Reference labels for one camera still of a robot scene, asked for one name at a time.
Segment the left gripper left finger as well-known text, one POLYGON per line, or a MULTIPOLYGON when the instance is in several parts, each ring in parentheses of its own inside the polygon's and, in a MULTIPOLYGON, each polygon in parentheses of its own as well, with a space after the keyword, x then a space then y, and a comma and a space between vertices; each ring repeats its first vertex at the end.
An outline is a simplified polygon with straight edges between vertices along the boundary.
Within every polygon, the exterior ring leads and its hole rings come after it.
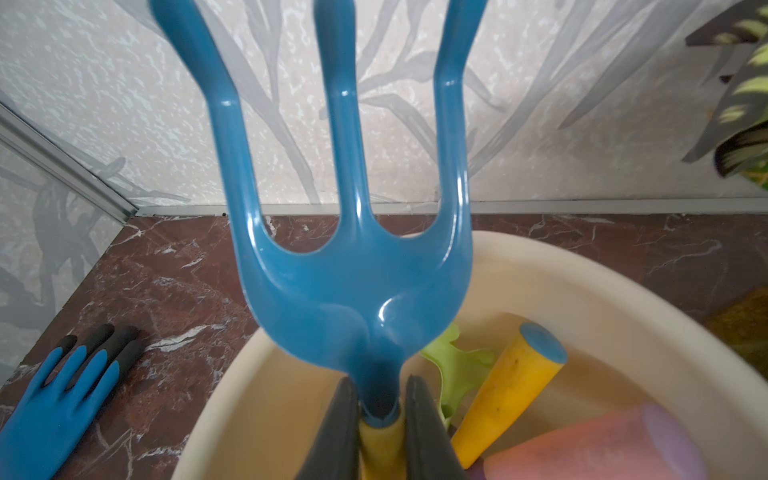
POLYGON ((360 477, 359 415, 356 386, 349 377, 343 377, 296 480, 360 477))

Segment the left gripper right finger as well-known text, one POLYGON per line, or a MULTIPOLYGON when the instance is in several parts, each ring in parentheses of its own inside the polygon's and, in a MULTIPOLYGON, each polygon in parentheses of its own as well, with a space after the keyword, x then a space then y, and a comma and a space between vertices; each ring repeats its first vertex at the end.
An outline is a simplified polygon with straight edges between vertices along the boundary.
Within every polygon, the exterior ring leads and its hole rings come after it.
POLYGON ((404 406, 406 478, 467 479, 422 377, 408 378, 404 406))

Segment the green rake wooden handle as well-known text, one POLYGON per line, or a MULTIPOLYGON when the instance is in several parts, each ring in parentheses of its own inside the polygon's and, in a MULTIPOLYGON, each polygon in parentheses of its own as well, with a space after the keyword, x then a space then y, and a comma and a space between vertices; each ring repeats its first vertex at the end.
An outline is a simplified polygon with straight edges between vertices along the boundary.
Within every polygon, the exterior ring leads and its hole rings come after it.
POLYGON ((453 342, 460 335, 459 327, 451 323, 420 351, 420 355, 433 363, 440 373, 438 410, 446 429, 449 429, 462 399, 484 383, 496 361, 490 349, 463 350, 455 346, 453 342))

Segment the yellow shovel yellow handle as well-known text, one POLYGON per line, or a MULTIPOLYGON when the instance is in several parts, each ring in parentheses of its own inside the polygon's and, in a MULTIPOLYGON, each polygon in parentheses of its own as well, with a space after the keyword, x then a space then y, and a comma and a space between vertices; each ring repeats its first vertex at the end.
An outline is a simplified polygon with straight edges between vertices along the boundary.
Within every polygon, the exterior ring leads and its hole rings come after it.
POLYGON ((513 425, 567 360, 566 349, 549 330, 532 322, 519 326, 451 439, 464 469, 513 425))

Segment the blue fork yellow handle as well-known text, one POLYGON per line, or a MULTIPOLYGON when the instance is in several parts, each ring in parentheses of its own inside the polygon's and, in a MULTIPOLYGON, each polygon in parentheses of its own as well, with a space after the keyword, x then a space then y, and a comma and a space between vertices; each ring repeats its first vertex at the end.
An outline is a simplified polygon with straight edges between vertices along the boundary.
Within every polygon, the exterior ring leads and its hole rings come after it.
POLYGON ((192 1, 154 1, 151 12, 206 100, 245 298, 284 351, 342 372, 355 384, 359 425, 402 421, 403 364, 456 317, 472 269, 463 75, 485 3, 452 1, 433 73, 441 199, 423 233, 399 237, 376 220, 368 191, 357 98, 355 5, 313 5, 340 217, 320 249, 295 253, 264 225, 239 95, 192 1))

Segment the purple trowel pink handle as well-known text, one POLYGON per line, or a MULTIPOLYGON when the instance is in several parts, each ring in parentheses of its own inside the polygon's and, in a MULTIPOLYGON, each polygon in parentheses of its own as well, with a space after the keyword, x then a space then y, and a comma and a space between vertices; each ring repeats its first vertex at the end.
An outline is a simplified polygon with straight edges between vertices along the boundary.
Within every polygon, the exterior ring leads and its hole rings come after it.
POLYGON ((687 430, 645 403, 548 432, 477 460, 471 479, 708 479, 687 430))

